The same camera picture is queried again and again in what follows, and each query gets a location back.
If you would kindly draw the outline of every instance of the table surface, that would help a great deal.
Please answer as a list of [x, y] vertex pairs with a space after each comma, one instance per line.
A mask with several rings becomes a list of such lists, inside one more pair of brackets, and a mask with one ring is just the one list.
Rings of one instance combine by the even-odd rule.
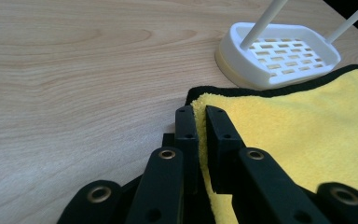
[[[0, 224], [55, 223], [88, 183], [140, 175], [196, 86], [234, 87], [213, 54], [270, 0], [1, 0]], [[273, 23], [327, 36], [344, 19], [289, 1]], [[334, 42], [358, 63], [358, 30]]]

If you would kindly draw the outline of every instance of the white soap dish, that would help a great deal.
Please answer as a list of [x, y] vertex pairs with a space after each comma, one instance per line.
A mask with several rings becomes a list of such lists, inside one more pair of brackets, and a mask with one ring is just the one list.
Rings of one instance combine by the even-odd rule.
[[332, 42], [358, 20], [358, 11], [329, 37], [301, 25], [269, 24], [287, 0], [274, 0], [257, 23], [234, 23], [215, 52], [228, 79], [239, 87], [275, 89], [314, 79], [341, 60]]

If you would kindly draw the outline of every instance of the wooden table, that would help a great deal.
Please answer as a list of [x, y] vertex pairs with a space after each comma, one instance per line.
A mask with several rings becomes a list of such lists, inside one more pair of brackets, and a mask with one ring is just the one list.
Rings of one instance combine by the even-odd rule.
[[[125, 184], [200, 85], [234, 87], [213, 53], [267, 0], [0, 1], [0, 224], [55, 223], [94, 180]], [[274, 23], [328, 35], [344, 19], [289, 1]], [[335, 41], [358, 63], [358, 30]]]

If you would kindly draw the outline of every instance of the black fabric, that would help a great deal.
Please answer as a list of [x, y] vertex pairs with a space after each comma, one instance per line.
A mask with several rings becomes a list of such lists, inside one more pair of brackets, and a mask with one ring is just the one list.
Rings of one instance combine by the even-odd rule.
[[351, 64], [345, 67], [339, 68], [338, 70], [332, 71], [327, 75], [318, 77], [303, 83], [294, 84], [286, 87], [282, 87], [274, 90], [255, 91], [245, 88], [217, 88], [214, 86], [198, 86], [190, 89], [187, 93], [186, 105], [190, 105], [191, 102], [197, 100], [203, 93], [211, 93], [223, 96], [261, 96], [261, 97], [274, 97], [287, 95], [298, 91], [308, 91], [325, 85], [341, 75], [350, 72], [354, 69], [358, 69], [358, 64]]

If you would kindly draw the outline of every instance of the white plastic rod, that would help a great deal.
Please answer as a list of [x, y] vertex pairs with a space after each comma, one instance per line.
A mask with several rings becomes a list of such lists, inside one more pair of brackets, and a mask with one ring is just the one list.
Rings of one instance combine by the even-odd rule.
[[249, 32], [249, 34], [241, 42], [242, 49], [248, 49], [249, 47], [251, 47], [251, 45], [259, 37], [261, 32], [266, 29], [266, 27], [269, 25], [272, 19], [274, 19], [274, 17], [278, 14], [278, 12], [281, 10], [281, 8], [286, 2], [287, 0], [274, 0], [269, 5], [267, 10], [263, 13], [261, 18], [257, 21], [252, 30]]
[[326, 38], [328, 44], [333, 43], [340, 35], [342, 35], [348, 28], [350, 28], [355, 22], [358, 21], [358, 9], [353, 15], [351, 15], [346, 21], [344, 21], [338, 29], [335, 30], [330, 36]]

